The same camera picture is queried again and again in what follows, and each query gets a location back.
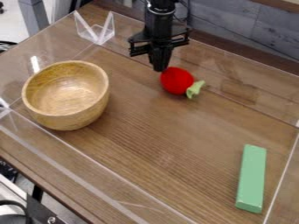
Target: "green block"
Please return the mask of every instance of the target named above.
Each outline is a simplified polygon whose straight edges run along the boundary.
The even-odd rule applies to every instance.
[[[260,214],[264,200],[267,150],[247,144],[238,182],[236,207]]]

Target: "bowl rim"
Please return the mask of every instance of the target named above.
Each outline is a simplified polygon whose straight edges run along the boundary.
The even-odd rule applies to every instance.
[[[82,111],[76,111],[76,112],[71,112],[71,113],[68,113],[68,114],[66,114],[66,115],[53,115],[53,114],[49,114],[49,113],[44,112],[43,110],[39,110],[39,109],[37,109],[37,108],[28,102],[28,100],[27,100],[27,92],[25,92],[25,90],[27,90],[28,85],[29,85],[31,81],[33,80],[33,78],[35,78],[36,76],[39,76],[39,75],[43,73],[43,71],[44,71],[45,69],[48,69],[49,67],[55,67],[55,66],[57,66],[57,65],[62,65],[62,64],[70,64],[70,63],[84,64],[84,65],[88,65],[88,66],[95,67],[95,68],[100,71],[102,76],[103,76],[103,78],[104,78],[104,83],[106,83],[106,85],[104,85],[104,90],[102,91],[102,94],[98,96],[98,99],[96,99],[95,102],[94,102],[87,108],[84,108],[82,111],[84,111],[84,110],[87,110],[87,109],[92,108],[92,107],[99,103],[99,101],[103,99],[103,96],[106,95],[106,93],[107,93],[107,91],[108,91],[108,84],[110,84],[110,82],[108,82],[108,74],[107,74],[107,72],[104,71],[104,69],[103,69],[100,66],[98,66],[96,64],[90,63],[90,62],[87,62],[87,61],[83,61],[83,60],[64,60],[64,61],[56,62],[56,63],[48,65],[48,66],[47,66],[39,73],[33,74],[33,75],[29,77],[29,79],[27,80],[27,82],[23,84],[23,103],[24,103],[25,107],[27,107],[32,112],[35,112],[36,114],[40,114],[40,115],[43,115],[43,116],[72,116],[72,115],[76,115],[78,113],[82,112]]]

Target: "clear plastic bracket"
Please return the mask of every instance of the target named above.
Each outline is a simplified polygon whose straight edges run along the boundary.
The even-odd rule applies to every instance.
[[[98,24],[90,26],[78,11],[74,12],[74,17],[78,26],[78,33],[82,38],[102,46],[111,38],[115,37],[116,31],[112,11],[107,15],[104,26]]]

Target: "gray wall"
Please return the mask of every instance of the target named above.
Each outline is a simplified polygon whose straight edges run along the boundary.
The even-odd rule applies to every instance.
[[[190,0],[190,13],[194,28],[299,59],[299,14],[250,0]]]

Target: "strawberry stem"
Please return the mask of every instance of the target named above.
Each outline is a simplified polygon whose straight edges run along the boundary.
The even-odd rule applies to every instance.
[[[192,85],[187,88],[186,94],[187,97],[191,99],[194,95],[198,95],[202,91],[202,87],[204,86],[206,81],[200,80],[192,83]]]

